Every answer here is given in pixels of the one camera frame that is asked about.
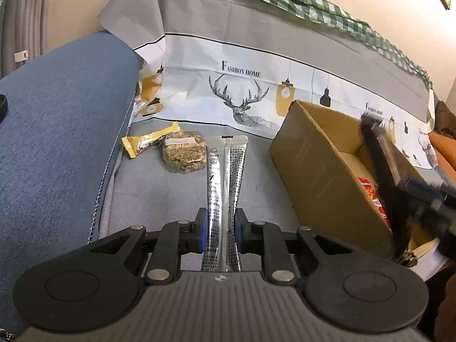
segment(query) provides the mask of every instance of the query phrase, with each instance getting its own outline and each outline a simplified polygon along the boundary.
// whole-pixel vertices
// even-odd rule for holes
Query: yellow snack bar wrapper
[[[122,143],[124,144],[130,158],[135,158],[139,153],[146,150],[151,145],[158,144],[160,139],[166,134],[176,131],[181,131],[181,128],[177,122],[173,122],[171,126],[148,133],[147,135],[125,136],[122,138]]]

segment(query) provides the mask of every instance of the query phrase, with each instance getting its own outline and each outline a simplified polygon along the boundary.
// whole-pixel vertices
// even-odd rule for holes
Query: silver foil packet
[[[241,271],[234,237],[234,211],[244,170],[247,136],[213,136],[206,140],[207,250],[202,271]]]

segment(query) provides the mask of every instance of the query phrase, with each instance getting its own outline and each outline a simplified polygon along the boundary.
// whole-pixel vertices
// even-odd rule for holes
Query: black cable
[[[3,121],[3,118],[6,116],[8,111],[8,100],[5,95],[0,94],[0,122]]]

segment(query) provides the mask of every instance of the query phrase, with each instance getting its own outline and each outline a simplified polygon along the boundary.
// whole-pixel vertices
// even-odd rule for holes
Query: orange cushion
[[[456,140],[440,135],[435,131],[429,134],[429,139],[434,149],[437,149],[456,170]]]

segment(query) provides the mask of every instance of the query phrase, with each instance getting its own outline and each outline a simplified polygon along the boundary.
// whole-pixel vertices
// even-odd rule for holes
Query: cardboard box
[[[358,179],[375,184],[359,124],[358,119],[329,108],[294,101],[270,153],[303,225],[390,258],[391,231]],[[396,152],[409,176],[422,180]],[[410,248],[431,239],[416,228]]]

